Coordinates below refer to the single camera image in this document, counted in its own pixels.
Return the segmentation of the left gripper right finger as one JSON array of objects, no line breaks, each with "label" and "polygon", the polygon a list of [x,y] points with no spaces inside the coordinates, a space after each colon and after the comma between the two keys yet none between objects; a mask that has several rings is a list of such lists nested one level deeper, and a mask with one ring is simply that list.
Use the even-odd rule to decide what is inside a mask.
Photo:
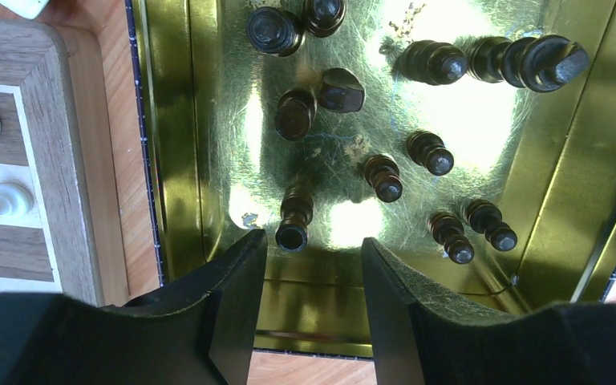
[{"label": "left gripper right finger", "polygon": [[380,384],[616,384],[616,304],[512,315],[434,282],[372,237],[361,258]]}]

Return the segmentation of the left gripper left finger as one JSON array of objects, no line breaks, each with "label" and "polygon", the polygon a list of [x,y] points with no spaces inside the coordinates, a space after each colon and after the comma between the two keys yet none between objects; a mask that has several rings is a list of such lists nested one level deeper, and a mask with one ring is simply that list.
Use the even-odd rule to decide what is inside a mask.
[{"label": "left gripper left finger", "polygon": [[124,306],[0,294],[0,384],[243,384],[266,257],[253,230]]}]

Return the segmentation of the gold metal tray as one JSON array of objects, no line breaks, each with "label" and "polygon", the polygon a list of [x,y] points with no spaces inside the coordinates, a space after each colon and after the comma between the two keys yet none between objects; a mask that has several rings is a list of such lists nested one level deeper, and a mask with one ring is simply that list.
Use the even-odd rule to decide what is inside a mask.
[{"label": "gold metal tray", "polygon": [[266,232],[260,350],[369,357],[377,240],[484,306],[616,279],[616,1],[130,1],[169,284]]}]

